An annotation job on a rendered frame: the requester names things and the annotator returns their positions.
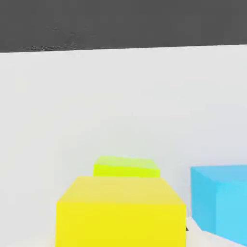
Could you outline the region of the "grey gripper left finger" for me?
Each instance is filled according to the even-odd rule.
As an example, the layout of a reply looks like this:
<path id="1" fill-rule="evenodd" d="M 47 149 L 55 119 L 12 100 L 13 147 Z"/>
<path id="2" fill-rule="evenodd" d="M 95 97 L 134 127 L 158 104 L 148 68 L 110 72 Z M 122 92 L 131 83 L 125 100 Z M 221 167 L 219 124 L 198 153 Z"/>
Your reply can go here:
<path id="1" fill-rule="evenodd" d="M 55 247 L 54 238 L 30 239 L 23 244 L 23 247 Z"/>

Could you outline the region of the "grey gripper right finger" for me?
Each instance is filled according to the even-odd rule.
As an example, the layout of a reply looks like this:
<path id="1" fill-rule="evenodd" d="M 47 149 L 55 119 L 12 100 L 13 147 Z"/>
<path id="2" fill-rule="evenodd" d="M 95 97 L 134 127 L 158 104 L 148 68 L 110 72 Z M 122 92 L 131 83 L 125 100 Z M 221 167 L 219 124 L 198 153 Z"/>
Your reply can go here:
<path id="1" fill-rule="evenodd" d="M 231 240 L 202 231 L 192 217 L 186 218 L 186 247 L 245 247 Z"/>

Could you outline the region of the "small yellow cube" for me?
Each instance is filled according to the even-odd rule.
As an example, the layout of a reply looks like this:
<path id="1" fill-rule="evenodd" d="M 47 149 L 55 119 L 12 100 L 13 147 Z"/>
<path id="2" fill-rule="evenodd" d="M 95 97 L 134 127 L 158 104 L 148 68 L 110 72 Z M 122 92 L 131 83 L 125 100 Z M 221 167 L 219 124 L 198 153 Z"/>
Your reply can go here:
<path id="1" fill-rule="evenodd" d="M 186 205 L 163 178 L 79 176 L 56 203 L 55 247 L 186 247 Z"/>

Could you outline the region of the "small cyan cube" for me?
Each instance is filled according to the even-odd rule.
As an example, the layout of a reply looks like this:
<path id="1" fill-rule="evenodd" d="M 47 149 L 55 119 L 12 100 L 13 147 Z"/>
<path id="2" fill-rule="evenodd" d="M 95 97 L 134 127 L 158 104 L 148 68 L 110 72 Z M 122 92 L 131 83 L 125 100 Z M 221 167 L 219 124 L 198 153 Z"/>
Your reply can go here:
<path id="1" fill-rule="evenodd" d="M 247 246 L 247 165 L 192 166 L 190 175 L 198 227 Z"/>

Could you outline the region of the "small lime green cube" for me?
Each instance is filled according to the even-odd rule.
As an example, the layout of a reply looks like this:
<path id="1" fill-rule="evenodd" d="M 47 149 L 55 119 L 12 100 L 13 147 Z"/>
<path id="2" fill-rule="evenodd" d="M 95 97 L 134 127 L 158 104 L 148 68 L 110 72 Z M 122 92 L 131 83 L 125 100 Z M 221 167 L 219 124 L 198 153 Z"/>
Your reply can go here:
<path id="1" fill-rule="evenodd" d="M 151 159 L 100 156 L 94 163 L 93 176 L 159 178 L 160 169 Z"/>

